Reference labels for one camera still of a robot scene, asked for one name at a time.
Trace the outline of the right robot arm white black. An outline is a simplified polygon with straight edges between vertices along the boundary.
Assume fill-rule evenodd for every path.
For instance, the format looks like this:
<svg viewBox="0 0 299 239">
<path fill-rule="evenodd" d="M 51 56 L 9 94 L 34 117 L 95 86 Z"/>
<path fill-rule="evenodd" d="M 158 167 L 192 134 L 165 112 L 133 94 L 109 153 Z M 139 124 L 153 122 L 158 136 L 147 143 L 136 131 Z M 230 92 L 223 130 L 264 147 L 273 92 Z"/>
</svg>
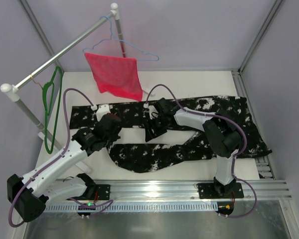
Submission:
<svg viewBox="0 0 299 239">
<path fill-rule="evenodd" d="M 216 154 L 217 169 L 213 191 L 218 197 L 233 197 L 237 180 L 233 175 L 233 160 L 243 142 L 236 123 L 220 113 L 204 113 L 172 104 L 162 98 L 154 104 L 144 103 L 145 142 L 167 132 L 171 125 L 186 126 L 205 133 L 207 142 Z"/>
</svg>

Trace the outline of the black white tie-dye trousers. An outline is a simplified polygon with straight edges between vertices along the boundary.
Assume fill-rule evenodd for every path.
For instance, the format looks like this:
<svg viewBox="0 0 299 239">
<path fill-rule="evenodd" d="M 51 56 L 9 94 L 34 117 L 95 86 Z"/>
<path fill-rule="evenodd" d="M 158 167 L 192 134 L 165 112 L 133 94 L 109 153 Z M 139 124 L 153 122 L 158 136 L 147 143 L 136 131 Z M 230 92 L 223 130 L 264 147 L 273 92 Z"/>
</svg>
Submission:
<svg viewBox="0 0 299 239">
<path fill-rule="evenodd" d="M 183 107 L 205 112 L 226 111 L 228 117 L 245 132 L 247 147 L 238 158 L 260 158 L 272 153 L 263 141 L 252 120 L 244 97 L 210 96 L 180 99 Z M 144 102 L 110 104 L 111 113 L 122 120 L 123 128 L 144 129 Z M 177 165 L 184 161 L 210 160 L 216 157 L 204 132 L 194 130 L 194 134 L 183 144 L 164 143 L 118 143 L 107 147 L 111 160 L 120 168 L 135 173 L 154 172 Z"/>
</svg>

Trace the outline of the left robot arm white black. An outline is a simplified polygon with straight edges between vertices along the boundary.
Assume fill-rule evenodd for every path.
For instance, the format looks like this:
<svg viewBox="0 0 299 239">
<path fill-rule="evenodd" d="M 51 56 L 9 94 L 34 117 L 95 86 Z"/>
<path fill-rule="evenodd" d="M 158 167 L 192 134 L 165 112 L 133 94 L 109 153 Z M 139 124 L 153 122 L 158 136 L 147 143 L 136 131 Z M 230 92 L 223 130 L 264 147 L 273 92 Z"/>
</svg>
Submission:
<svg viewBox="0 0 299 239">
<path fill-rule="evenodd" d="M 98 186 L 86 173 L 57 184 L 55 181 L 76 163 L 118 140 L 121 129 L 121 119 L 107 113 L 94 128 L 79 129 L 62 150 L 41 166 L 23 176 L 11 175 L 7 180 L 7 199 L 11 203 L 9 224 L 17 226 L 12 222 L 13 211 L 28 223 L 38 218 L 46 207 L 60 201 L 93 199 Z"/>
</svg>

